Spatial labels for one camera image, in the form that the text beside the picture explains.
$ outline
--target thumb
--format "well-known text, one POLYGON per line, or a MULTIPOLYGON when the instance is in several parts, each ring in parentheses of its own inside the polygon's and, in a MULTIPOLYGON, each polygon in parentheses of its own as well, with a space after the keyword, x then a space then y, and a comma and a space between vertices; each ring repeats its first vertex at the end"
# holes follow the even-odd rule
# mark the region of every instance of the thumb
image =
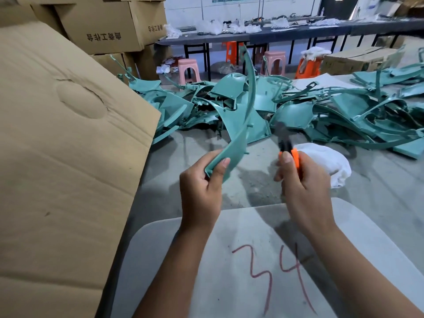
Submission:
POLYGON ((279 182, 284 179, 286 187, 291 184, 300 184, 299 174, 297 173, 293 156, 289 152, 283 152, 280 162, 281 166, 274 177, 274 181, 279 182))
POLYGON ((211 178, 209 179, 208 188, 214 191, 220 191, 222 188, 222 181, 224 174, 227 170, 228 164, 230 164, 230 158, 221 160, 213 169, 211 178))

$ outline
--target red handwritten number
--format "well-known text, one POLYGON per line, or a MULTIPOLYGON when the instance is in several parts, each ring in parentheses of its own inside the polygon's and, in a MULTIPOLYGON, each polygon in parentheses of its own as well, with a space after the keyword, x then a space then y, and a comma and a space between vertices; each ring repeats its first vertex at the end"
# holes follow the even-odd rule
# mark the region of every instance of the red handwritten number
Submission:
POLYGON ((312 256, 307 256, 305 259, 303 259, 302 261, 299 262, 299 258, 298 258, 298 255, 297 255, 297 243, 294 244, 294 248, 295 248, 295 251, 294 252, 295 252, 295 257, 296 257, 296 264, 293 267, 290 267, 288 269, 284 269, 283 268, 283 249, 284 249, 284 245, 281 246, 281 249, 280 249, 280 268, 281 268, 281 271, 282 272, 290 272, 290 271, 292 271, 294 269, 297 270, 297 275, 299 277, 299 282, 300 282, 300 286, 302 287, 303 295, 305 296, 305 299, 306 299, 309 307, 311 308, 311 310, 316 315, 317 313, 316 313, 314 307, 312 307, 312 304, 311 304, 311 302, 309 300, 308 294, 306 293, 305 286, 303 284, 302 276, 300 275, 300 264, 301 263, 303 264, 304 262, 308 261, 310 258, 312 258, 312 256))
POLYGON ((264 308, 264 316, 266 315, 268 308, 269 308, 269 300, 271 299, 271 290, 272 290, 272 273, 268 270, 262 271, 258 274, 253 274, 253 247, 250 244, 245 244, 237 249, 235 249, 234 251, 232 251, 232 253, 236 253, 237 251, 239 251, 240 249, 244 248, 244 247, 250 247, 250 251, 251 251, 251 257, 250 257, 250 276, 252 278, 257 278, 260 277, 262 274, 264 273, 268 273, 269 274, 269 284, 268 284, 268 293, 266 296, 266 301, 265 301, 265 308, 264 308))

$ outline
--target person's left hand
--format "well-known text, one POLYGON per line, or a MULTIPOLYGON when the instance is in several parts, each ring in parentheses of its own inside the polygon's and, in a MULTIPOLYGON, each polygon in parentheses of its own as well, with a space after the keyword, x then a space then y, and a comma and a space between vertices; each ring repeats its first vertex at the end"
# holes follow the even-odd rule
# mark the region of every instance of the person's left hand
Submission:
POLYGON ((222 180, 230 159, 219 162, 210 179, 205 173, 205 167, 220 152, 214 150, 207 153, 180 175, 182 229, 204 227, 211 230, 218 219, 222 203, 222 180))

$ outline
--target orange-handled pliers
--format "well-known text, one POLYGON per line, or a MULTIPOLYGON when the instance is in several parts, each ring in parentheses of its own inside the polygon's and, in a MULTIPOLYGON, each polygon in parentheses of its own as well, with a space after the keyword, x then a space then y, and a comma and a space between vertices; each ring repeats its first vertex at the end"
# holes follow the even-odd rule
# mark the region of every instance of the orange-handled pliers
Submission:
POLYGON ((299 171, 300 169, 299 152, 296 148, 293 147, 293 144, 289 138, 290 132, 283 122, 277 122, 275 124, 275 134, 278 137, 278 147, 280 148, 280 152, 278 153, 278 160, 282 162, 281 159, 282 159, 283 152, 289 152, 293 156, 296 169, 299 171))

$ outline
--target pink plastic stool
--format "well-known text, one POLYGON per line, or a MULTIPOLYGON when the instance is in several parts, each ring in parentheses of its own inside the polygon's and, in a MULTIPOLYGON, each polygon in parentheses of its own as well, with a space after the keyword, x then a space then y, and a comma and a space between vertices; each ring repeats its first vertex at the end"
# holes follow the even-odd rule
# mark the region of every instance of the pink plastic stool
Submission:
MULTIPOLYGON (((270 74, 278 74, 279 62, 281 61, 281 75, 284 76, 286 69, 286 52, 285 51, 265 51, 265 58, 268 62, 268 71, 270 74)), ((265 70, 265 62, 262 62, 261 74, 268 75, 265 70)))
MULTIPOLYGON (((199 82, 200 80, 200 74, 199 74, 199 67, 197 67, 197 61, 196 59, 180 59, 178 60, 178 70, 180 72, 180 85, 185 85, 186 84, 186 79, 185 79, 185 71, 187 69, 193 69, 194 74, 195 74, 195 82, 199 82)), ((187 82, 193 82, 193 79, 187 79, 187 82)))

